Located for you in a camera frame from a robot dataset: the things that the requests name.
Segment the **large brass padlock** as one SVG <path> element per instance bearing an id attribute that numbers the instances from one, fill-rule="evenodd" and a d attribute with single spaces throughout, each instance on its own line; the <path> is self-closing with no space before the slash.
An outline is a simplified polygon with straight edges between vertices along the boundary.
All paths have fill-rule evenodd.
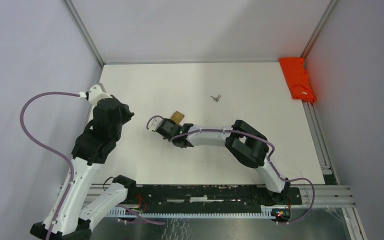
<path id="1" fill-rule="evenodd" d="M 179 111 L 175 111 L 175 112 L 172 114 L 172 116 L 170 117 L 170 119 L 171 119 L 172 121 L 174 121 L 175 124 L 180 125 L 181 122 L 183 121 L 184 117 L 185 117 L 185 115 L 184 115 L 183 113 L 181 113 L 181 112 L 179 112 Z"/>

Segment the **silver key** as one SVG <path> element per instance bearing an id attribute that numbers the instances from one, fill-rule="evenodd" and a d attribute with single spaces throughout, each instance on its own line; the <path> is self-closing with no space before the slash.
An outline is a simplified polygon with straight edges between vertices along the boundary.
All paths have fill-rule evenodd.
<path id="1" fill-rule="evenodd" d="M 222 97 L 222 95 L 221 94 L 218 94 L 217 96 L 210 96 L 215 102 L 219 102 L 220 101 L 220 98 Z"/>

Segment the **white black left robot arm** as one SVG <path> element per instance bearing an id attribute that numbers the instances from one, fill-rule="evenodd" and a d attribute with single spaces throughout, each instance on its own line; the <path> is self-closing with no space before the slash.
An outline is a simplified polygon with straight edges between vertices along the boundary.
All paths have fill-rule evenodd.
<path id="1" fill-rule="evenodd" d="M 136 181 L 118 175 L 104 193 L 83 207 L 95 175 L 121 138 L 123 125 L 134 116 L 128 105 L 112 95 L 95 100 L 92 105 L 93 118 L 75 140 L 57 202 L 49 215 L 30 229 L 30 234 L 38 239 L 88 240 L 110 210 L 137 198 Z"/>

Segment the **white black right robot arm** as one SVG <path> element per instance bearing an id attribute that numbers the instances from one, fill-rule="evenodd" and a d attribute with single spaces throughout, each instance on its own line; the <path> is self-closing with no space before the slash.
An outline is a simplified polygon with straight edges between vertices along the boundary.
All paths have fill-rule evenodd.
<path id="1" fill-rule="evenodd" d="M 239 163 L 256 170 L 273 203 L 282 204 L 289 198 L 291 184 L 271 160 L 274 145 L 243 120 L 236 120 L 231 126 L 207 128 L 192 123 L 181 125 L 172 119 L 155 116 L 148 121 L 146 128 L 178 148 L 226 148 Z"/>

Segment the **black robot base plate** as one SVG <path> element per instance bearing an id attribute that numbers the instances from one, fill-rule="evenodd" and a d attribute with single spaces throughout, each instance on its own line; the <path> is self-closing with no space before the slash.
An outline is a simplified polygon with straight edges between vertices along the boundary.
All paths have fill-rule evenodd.
<path id="1" fill-rule="evenodd" d="M 138 185 L 123 206 L 138 206 L 146 214 L 259 213 L 262 207 L 291 207 L 303 203 L 299 188 L 274 202 L 263 185 Z"/>

